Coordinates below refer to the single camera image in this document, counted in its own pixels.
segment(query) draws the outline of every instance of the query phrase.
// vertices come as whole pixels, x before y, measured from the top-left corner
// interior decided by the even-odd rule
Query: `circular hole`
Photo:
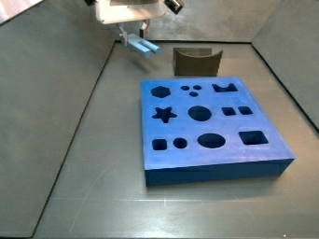
[[[224,137],[219,134],[203,134],[198,138],[198,143],[206,148],[220,148],[224,143]]]
[[[188,86],[182,86],[180,87],[184,91],[188,91],[190,90],[190,87]]]
[[[188,110],[188,115],[196,121],[206,121],[211,118],[212,112],[203,106],[194,106]]]
[[[194,86],[194,89],[199,91],[199,90],[202,90],[202,87],[199,85],[196,85],[196,86]]]
[[[198,96],[198,93],[192,91],[192,92],[190,93],[190,95],[191,95],[192,97],[196,97],[196,96]]]
[[[174,144],[175,144],[176,148],[186,148],[187,147],[187,141],[186,141],[184,138],[175,139]]]

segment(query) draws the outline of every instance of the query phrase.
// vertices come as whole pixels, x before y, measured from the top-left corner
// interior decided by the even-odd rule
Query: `square hole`
[[[238,109],[239,109],[242,115],[251,115],[254,113],[252,110],[247,106],[240,106]]]
[[[167,149],[167,141],[166,139],[155,139],[152,142],[154,150],[160,151]]]
[[[222,107],[223,113],[226,116],[234,116],[235,110],[231,107]]]
[[[264,145],[270,143],[266,135],[260,131],[239,132],[239,136],[247,146]]]

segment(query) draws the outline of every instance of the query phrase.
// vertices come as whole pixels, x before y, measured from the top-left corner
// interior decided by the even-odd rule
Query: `rectangular hole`
[[[260,131],[239,132],[239,136],[243,141],[243,144],[247,146],[264,145],[270,143],[266,135]]]

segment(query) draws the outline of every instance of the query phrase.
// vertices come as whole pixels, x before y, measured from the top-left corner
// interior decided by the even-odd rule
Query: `shape sorter board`
[[[146,185],[280,175],[295,156],[238,77],[140,84]]]

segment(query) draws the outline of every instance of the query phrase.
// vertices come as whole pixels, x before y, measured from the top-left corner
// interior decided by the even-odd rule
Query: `gray wall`
[[[178,15],[151,21],[152,40],[252,42],[280,0],[184,0]],[[128,29],[136,23],[128,23]]]
[[[84,1],[0,27],[0,237],[32,235],[112,46]]]
[[[254,46],[319,128],[319,1],[284,0]]]

